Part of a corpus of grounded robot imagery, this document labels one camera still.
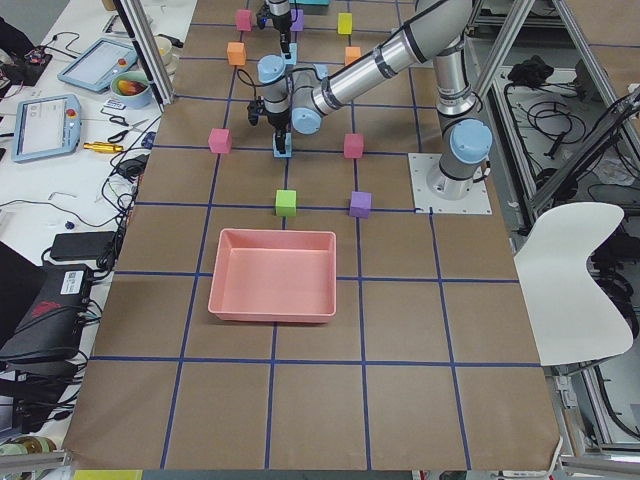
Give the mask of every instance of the green cube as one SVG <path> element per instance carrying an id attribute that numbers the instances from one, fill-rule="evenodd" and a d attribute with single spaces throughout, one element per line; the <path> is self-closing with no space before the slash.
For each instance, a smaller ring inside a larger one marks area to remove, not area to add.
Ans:
<path id="1" fill-rule="evenodd" d="M 276 215 L 279 217 L 296 216 L 296 191 L 276 191 Z"/>

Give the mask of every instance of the tablet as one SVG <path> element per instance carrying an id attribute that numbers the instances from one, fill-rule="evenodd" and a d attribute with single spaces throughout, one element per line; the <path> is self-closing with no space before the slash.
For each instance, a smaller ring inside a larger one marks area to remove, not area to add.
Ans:
<path id="1" fill-rule="evenodd" d="M 73 152 L 80 141 L 80 102 L 75 95 L 18 104 L 12 160 L 27 162 Z"/>
<path id="2" fill-rule="evenodd" d="M 58 80 L 92 92 L 109 88 L 116 75 L 129 70 L 138 60 L 131 45 L 99 39 L 58 74 Z"/>

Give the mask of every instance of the white mounting plate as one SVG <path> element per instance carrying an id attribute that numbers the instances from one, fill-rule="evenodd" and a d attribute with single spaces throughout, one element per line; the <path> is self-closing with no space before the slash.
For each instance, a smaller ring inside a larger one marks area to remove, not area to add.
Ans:
<path id="1" fill-rule="evenodd" d="M 460 200 L 446 200 L 436 195 L 427 186 L 427 173 L 440 161 L 439 153 L 410 153 L 409 169 L 416 213 L 457 213 L 462 215 L 491 215 L 491 203 L 484 181 L 474 183 L 469 194 Z M 480 178 L 478 167 L 474 178 Z"/>

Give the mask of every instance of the red logo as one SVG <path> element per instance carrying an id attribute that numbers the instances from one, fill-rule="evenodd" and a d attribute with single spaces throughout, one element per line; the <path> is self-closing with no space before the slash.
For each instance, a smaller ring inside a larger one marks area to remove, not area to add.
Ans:
<path id="1" fill-rule="evenodd" d="M 38 318 L 39 316 L 44 315 L 45 313 L 60 307 L 62 307 L 62 305 L 56 302 L 40 302 L 31 311 L 31 318 Z"/>

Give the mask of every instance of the bowl of fruit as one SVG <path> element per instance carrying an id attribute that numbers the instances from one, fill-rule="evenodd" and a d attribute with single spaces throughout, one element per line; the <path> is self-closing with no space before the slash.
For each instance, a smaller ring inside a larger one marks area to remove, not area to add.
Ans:
<path id="1" fill-rule="evenodd" d="M 142 108 L 151 102 L 151 88 L 144 72 L 124 72 L 111 81 L 111 93 L 129 108 Z"/>

